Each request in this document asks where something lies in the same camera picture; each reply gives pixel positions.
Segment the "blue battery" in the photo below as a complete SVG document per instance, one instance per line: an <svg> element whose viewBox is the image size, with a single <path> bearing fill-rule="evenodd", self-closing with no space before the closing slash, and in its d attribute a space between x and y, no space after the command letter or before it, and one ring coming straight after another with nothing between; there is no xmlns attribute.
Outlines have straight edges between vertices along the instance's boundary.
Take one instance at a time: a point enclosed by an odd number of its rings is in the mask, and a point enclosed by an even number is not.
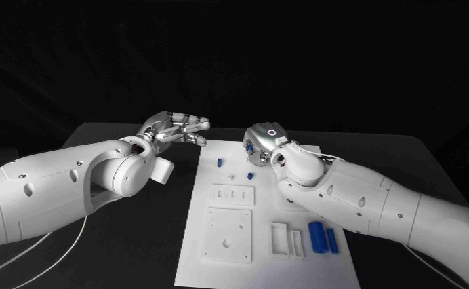
<svg viewBox="0 0 469 289"><path fill-rule="evenodd" d="M340 253L340 250L337 248L337 242L336 242L336 236L334 236L334 229L327 229L326 232L328 233L331 253L333 254L338 254Z"/></svg>
<svg viewBox="0 0 469 289"><path fill-rule="evenodd" d="M310 237L313 243L313 251L315 253L324 254L330 251L328 242L326 240L324 228L321 222L314 222L308 224Z"/></svg>

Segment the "small blue part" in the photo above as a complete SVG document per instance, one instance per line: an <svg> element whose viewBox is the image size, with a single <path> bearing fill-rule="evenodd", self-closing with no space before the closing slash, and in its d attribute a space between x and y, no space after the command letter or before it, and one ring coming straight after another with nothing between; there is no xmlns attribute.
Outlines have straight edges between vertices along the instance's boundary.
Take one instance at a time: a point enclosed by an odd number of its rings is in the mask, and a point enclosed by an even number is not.
<svg viewBox="0 0 469 289"><path fill-rule="evenodd" d="M327 229L326 232L328 233L331 253L333 253L333 254L338 254L338 253L340 253L340 250L337 249L337 242L336 242L336 236L334 236L334 229Z"/></svg>
<svg viewBox="0 0 469 289"><path fill-rule="evenodd" d="M308 224L310 237L313 243L313 251L315 253L324 254L330 251L328 242L326 240L324 228L321 222L314 222Z"/></svg>

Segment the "table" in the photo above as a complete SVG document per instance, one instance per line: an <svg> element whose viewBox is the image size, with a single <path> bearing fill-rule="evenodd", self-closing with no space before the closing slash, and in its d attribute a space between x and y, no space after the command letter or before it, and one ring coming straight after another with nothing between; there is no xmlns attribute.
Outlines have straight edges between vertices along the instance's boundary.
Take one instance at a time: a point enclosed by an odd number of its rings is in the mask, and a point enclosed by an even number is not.
<svg viewBox="0 0 469 289"><path fill-rule="evenodd" d="M134 135L137 124L85 123L64 148ZM291 139L373 168L409 189L468 205L420 140L412 136L288 131ZM210 140L241 141L245 129L212 128ZM173 288L200 148L174 143L162 157L174 165L169 183L149 181L131 198L88 217L81 240L67 258L25 289ZM54 232L44 243L0 270L0 288L35 277L69 249L84 220ZM454 288L402 244L346 231L361 288ZM0 264L38 241L0 246Z"/></svg>

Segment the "cable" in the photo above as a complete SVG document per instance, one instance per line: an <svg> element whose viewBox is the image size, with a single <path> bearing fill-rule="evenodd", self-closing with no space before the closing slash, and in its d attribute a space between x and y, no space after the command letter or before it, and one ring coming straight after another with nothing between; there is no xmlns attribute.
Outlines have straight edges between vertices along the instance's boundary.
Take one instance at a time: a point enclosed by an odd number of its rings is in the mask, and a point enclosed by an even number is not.
<svg viewBox="0 0 469 289"><path fill-rule="evenodd" d="M405 248L413 253L413 255L416 256L416 258L433 269L433 271L438 273L438 274L441 274L441 276L442 277L445 277L445 279L449 281L449 282L452 282L452 284L458 287L458 288L461 288L461 289L467 289L462 285L459 285L459 284L456 284L456 282L455 281L452 281L451 280L451 278L446 276L446 275L443 275L432 266L431 266L431 264L428 263L428 261L425 261L423 260L423 258L413 252L413 250L409 248L409 246L408 245L403 245L405 246Z"/></svg>
<svg viewBox="0 0 469 289"><path fill-rule="evenodd" d="M61 259L51 265L49 269L41 273L38 276L35 276L29 281L26 281L23 284L21 284L18 287L15 287L13 289L18 289L21 287L23 287L31 281L36 280L55 266L56 264L59 263L59 261L67 257L67 254L71 252L78 240L81 239L81 234L84 233L84 229L85 229L85 223L87 223L87 218L88 216L85 216L85 220L84 220L84 226L81 227L81 233L78 234L78 237L77 237L77 240L69 248L69 250L67 251L67 253L64 254L64 256L61 257Z"/></svg>
<svg viewBox="0 0 469 289"><path fill-rule="evenodd" d="M18 254L8 262L5 262L0 265L0 269L3 269L15 260L18 260L42 243L42 241L49 237L49 234L46 234L46 236L44 236L44 238L41 238L38 240L36 244L32 245L32 247L23 253Z"/></svg>
<svg viewBox="0 0 469 289"><path fill-rule="evenodd" d="M346 161L343 158L338 158L336 155L326 155L324 153L308 151L304 147L301 147L298 145L298 142L295 140L292 140L291 143L300 150L304 150L305 152L313 153L314 155L321 155L321 156L331 157L334 159Z"/></svg>

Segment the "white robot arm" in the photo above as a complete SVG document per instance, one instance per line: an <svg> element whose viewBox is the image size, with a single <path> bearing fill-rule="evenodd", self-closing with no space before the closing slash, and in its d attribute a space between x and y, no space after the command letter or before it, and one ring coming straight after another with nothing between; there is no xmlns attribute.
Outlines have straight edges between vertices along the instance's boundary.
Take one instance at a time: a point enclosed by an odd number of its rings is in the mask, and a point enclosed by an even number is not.
<svg viewBox="0 0 469 289"><path fill-rule="evenodd" d="M344 229L415 248L469 282L468 207L412 191L364 166L311 153L288 140L278 123L255 124L244 147L256 166L271 163L291 201Z"/></svg>
<svg viewBox="0 0 469 289"><path fill-rule="evenodd" d="M206 118L160 112L136 136L25 157L0 168L0 244L41 236L131 197L149 179L166 184L170 142L205 146Z"/></svg>

